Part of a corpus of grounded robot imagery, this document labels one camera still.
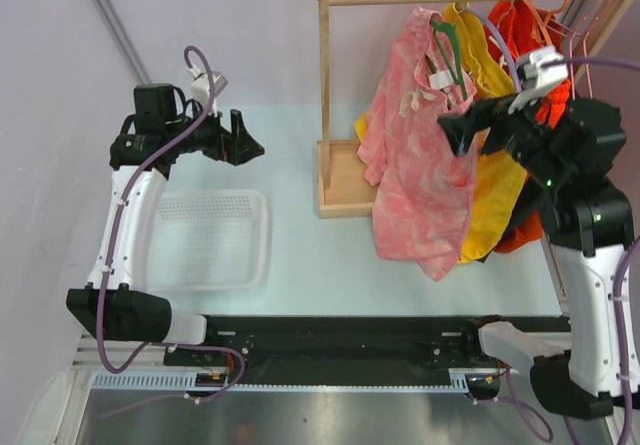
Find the pink patterned shorts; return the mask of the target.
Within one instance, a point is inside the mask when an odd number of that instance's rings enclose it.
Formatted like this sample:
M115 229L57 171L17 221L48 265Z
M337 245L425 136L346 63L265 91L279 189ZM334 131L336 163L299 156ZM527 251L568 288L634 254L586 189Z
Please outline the pink patterned shorts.
M378 255L414 261L440 280L457 264L470 227L477 155L454 156L437 118L466 111L476 86L471 78L467 100L451 86L451 110L446 95L430 86L425 56L446 68L431 37L432 12L414 8L392 42L357 155L365 180L377 189L372 220Z

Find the green wire hanger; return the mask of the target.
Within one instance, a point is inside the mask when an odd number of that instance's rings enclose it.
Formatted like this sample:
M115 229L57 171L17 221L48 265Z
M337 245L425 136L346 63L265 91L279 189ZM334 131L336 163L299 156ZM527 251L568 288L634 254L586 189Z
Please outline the green wire hanger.
M442 18L438 12L432 12L429 18L431 37L439 56L444 61L445 69L440 70L429 55L425 60L429 69L429 84L433 89L441 90L447 98L447 108L455 105L455 97L449 91L453 85L459 88L463 100L469 98L467 85L471 83L471 75L464 66L460 40L453 24Z

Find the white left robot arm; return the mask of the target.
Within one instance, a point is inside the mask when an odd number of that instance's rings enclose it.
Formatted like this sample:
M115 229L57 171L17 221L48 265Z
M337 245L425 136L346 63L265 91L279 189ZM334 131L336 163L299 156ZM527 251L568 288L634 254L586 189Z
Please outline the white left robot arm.
M98 256L87 283L67 293L70 313L95 339L186 344L197 363L214 362L221 341L206 331L204 316L179 312L147 291L147 260L153 222L170 171L183 154L240 166L265 152L234 109L225 128L216 99L221 76L212 86L192 82L190 99L177 87L139 85L135 110L127 116L109 153L111 195Z

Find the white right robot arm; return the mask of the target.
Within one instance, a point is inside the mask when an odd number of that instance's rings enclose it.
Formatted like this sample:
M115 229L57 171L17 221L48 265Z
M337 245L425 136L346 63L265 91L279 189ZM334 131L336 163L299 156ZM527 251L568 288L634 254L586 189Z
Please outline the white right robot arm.
M639 405L639 355L628 306L634 229L631 205L608 178L625 144L619 110L600 100L571 101L555 125L537 103L514 96L474 102L438 118L456 156L485 132L483 152L508 153L529 174L536 207L568 301L571 346L539 341L511 322L476 319L461 341L473 366L497 359L528 376L551 413L591 420Z

